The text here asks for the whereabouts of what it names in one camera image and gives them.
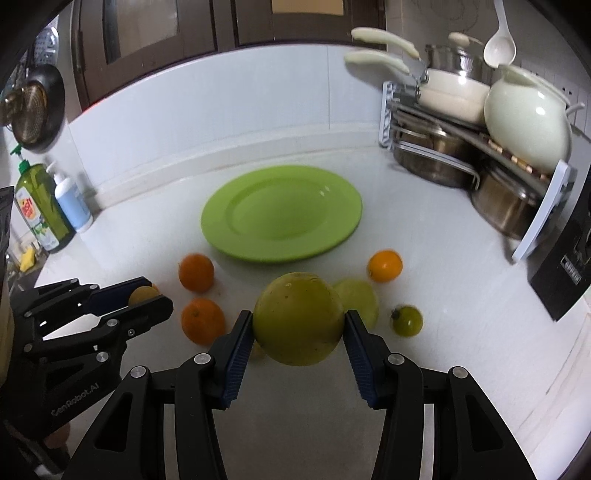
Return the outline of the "brown longan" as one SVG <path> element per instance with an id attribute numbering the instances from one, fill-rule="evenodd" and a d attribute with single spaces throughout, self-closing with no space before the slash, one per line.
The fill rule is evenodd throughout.
<path id="1" fill-rule="evenodd" d="M 128 299 L 128 305 L 134 306 L 148 301 L 160 295 L 160 292 L 154 286 L 140 286 L 136 288 Z"/>

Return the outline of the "small green tomato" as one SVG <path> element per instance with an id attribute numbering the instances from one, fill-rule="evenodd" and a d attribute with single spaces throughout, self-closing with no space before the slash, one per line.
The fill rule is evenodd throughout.
<path id="1" fill-rule="evenodd" d="M 391 328 L 401 337 L 414 337 L 423 327 L 422 313 L 412 305 L 400 305 L 391 313 Z"/>

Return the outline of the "small orange tangerine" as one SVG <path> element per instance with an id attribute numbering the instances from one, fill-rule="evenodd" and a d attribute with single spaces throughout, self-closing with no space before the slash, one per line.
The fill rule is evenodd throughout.
<path id="1" fill-rule="evenodd" d="M 375 253 L 367 264 L 370 280 L 388 283 L 396 280 L 404 269 L 402 257 L 394 250 L 382 250 Z"/>

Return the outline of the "large green guava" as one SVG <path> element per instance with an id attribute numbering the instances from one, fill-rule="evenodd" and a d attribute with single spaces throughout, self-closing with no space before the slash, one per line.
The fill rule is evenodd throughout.
<path id="1" fill-rule="evenodd" d="M 294 272 L 273 280 L 253 310 L 254 336 L 271 359 L 311 366 L 335 350 L 345 310 L 338 293 L 318 275 Z"/>

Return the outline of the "yellow sponge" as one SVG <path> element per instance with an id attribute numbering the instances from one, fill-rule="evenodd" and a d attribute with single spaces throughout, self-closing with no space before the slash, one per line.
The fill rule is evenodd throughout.
<path id="1" fill-rule="evenodd" d="M 32 269 L 36 264 L 36 252 L 32 246 L 29 246 L 26 251 L 22 254 L 20 263 L 19 263 L 19 270 L 22 273 L 25 273 Z"/>

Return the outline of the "green dish soap bottle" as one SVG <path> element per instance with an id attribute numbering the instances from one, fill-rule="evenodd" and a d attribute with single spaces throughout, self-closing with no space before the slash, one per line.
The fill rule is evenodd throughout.
<path id="1" fill-rule="evenodd" d="M 19 158 L 20 177 L 15 187 L 16 205 L 40 246 L 48 253 L 63 249 L 74 236 L 56 198 L 55 182 L 41 164 L 32 165 L 18 144 L 11 155 Z"/>

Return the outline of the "white pump bottle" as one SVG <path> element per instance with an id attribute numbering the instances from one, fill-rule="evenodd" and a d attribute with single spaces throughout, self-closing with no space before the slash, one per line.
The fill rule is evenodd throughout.
<path id="1" fill-rule="evenodd" d="M 76 182 L 58 170 L 52 162 L 47 173 L 55 182 L 54 196 L 69 223 L 77 233 L 87 231 L 93 223 L 93 216 Z"/>

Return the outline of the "orange tangerine with stem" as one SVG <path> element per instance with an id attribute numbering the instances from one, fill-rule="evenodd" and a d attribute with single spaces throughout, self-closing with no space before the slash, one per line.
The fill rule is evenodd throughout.
<path id="1" fill-rule="evenodd" d="M 178 279 L 185 289 L 193 293 L 207 293 L 214 284 L 214 265 L 205 255 L 187 255 L 178 265 Z"/>

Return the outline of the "small copper pot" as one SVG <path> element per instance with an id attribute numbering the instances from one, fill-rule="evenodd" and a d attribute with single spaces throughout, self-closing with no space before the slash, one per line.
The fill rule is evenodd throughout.
<path id="1" fill-rule="evenodd" d="M 23 89 L 19 88 L 7 93 L 0 104 L 0 121 L 2 126 L 10 125 L 23 108 Z"/>

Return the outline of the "steel pot lower right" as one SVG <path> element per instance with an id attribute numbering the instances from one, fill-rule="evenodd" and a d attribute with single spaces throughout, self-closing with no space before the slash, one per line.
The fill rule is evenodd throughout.
<path id="1" fill-rule="evenodd" d="M 471 202 L 497 231 L 521 240 L 539 209 L 541 197 L 502 169 L 490 166 L 471 193 Z"/>

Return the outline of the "black frying pan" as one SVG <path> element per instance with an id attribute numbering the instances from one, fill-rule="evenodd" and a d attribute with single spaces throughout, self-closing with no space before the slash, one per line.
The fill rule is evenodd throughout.
<path id="1" fill-rule="evenodd" d="M 59 70 L 49 64 L 33 68 L 21 97 L 12 132 L 24 149 L 43 152 L 58 136 L 64 119 L 65 87 Z"/>

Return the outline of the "steel pot lower left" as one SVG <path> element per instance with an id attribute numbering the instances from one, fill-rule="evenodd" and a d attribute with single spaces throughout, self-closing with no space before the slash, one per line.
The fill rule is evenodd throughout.
<path id="1" fill-rule="evenodd" d="M 419 133 L 394 126 L 393 153 L 409 172 L 438 185 L 474 191 L 480 174 L 473 164 L 474 149 L 449 134 Z"/>

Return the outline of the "white ceramic pot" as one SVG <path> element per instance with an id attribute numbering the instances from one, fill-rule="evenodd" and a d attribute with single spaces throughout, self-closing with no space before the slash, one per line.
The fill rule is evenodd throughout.
<path id="1" fill-rule="evenodd" d="M 552 174 L 572 150 L 568 116 L 586 107 L 573 104 L 557 87 L 526 69 L 501 64 L 500 77 L 484 103 L 493 141 L 533 169 Z"/>

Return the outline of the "white hanging ladle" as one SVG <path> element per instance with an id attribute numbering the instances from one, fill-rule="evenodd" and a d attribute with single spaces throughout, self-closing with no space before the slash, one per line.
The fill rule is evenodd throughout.
<path id="1" fill-rule="evenodd" d="M 483 50 L 485 63 L 491 68 L 510 65 L 517 55 L 517 46 L 510 33 L 503 0 L 494 0 L 498 30 L 487 41 Z"/>

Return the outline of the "dark wooden window frame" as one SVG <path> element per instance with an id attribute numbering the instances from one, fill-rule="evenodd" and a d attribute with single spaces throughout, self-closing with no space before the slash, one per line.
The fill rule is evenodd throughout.
<path id="1" fill-rule="evenodd" d="M 377 0 L 76 1 L 76 89 L 87 109 L 194 58 L 273 43 L 351 45 L 353 28 L 385 25 L 386 4 Z"/>

